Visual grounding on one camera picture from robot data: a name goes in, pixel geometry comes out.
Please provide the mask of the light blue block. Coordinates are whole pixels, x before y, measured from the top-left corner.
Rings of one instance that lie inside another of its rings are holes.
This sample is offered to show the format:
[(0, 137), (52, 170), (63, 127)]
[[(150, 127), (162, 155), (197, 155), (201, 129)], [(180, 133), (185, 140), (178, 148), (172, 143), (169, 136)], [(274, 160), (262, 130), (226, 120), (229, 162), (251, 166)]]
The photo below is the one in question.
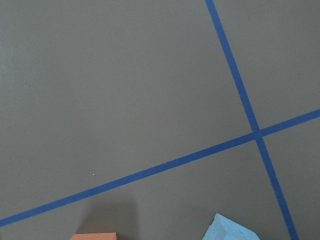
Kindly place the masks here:
[(257, 234), (246, 227), (217, 213), (204, 234), (203, 240), (260, 240)]

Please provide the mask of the orange foam block far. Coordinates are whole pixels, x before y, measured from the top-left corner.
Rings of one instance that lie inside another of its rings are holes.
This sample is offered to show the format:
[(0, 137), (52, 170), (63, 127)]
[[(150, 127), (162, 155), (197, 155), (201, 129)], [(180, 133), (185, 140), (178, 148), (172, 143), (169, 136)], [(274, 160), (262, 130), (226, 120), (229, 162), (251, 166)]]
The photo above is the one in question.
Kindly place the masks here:
[(117, 240), (117, 233), (76, 233), (70, 238), (70, 240)]

